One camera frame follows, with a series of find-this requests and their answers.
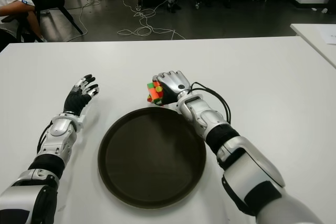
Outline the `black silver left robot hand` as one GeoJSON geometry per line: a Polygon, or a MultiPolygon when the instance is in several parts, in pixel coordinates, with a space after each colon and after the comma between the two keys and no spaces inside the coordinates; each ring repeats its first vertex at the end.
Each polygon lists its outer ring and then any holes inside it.
{"type": "Polygon", "coordinates": [[[88,74],[75,83],[65,99],[63,113],[81,115],[85,106],[99,93],[98,84],[89,86],[95,80],[95,77],[88,74]]]}

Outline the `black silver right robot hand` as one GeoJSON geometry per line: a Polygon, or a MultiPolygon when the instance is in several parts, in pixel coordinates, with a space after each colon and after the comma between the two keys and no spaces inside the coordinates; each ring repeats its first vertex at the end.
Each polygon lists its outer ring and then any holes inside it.
{"type": "Polygon", "coordinates": [[[157,105],[175,103],[178,99],[190,92],[191,85],[181,71],[169,71],[154,75],[153,81],[158,81],[163,88],[163,97],[157,105]]]}

